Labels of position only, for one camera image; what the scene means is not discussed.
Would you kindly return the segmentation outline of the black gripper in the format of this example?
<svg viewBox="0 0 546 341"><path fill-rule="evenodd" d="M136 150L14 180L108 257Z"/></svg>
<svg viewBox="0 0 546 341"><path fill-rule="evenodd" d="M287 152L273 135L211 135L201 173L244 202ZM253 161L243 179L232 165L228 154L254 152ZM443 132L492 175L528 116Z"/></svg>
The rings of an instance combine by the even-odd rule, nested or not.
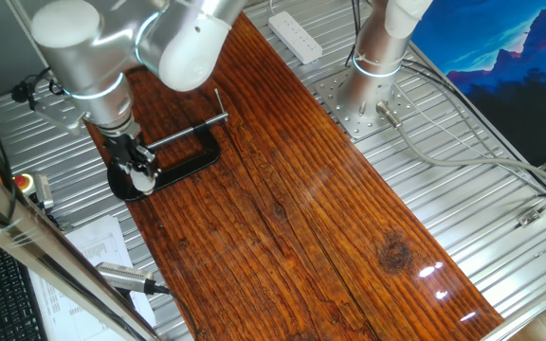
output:
<svg viewBox="0 0 546 341"><path fill-rule="evenodd" d="M140 144L140 134L106 136L104 146L110 152L110 181L112 183L130 183L130 171L139 160L145 173L153 179L160 174L156 154Z"/></svg>

